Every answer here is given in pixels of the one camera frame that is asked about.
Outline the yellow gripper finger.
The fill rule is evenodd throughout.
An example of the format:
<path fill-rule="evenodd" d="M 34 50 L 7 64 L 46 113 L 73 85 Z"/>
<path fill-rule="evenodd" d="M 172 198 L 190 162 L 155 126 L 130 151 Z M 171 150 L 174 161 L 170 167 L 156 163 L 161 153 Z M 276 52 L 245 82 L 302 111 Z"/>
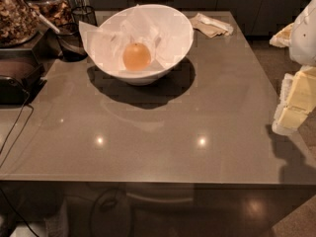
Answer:
<path fill-rule="evenodd" d="M 270 45 L 276 47 L 289 47 L 292 27 L 293 23 L 287 25 L 282 30 L 273 35 L 273 37 L 270 39 Z"/>
<path fill-rule="evenodd" d="M 316 67 L 302 66 L 294 75 L 286 73 L 281 82 L 279 104 L 272 130 L 290 136 L 316 108 Z"/>

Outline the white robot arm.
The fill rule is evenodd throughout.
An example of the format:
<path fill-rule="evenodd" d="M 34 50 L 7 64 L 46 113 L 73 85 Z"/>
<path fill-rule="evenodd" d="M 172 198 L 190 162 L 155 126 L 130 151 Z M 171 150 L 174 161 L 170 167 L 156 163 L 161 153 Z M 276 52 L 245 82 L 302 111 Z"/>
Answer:
<path fill-rule="evenodd" d="M 287 47 L 290 59 L 301 65 L 294 75 L 284 75 L 272 125 L 274 133 L 290 136 L 316 108 L 316 0 L 274 35 L 270 45 Z"/>

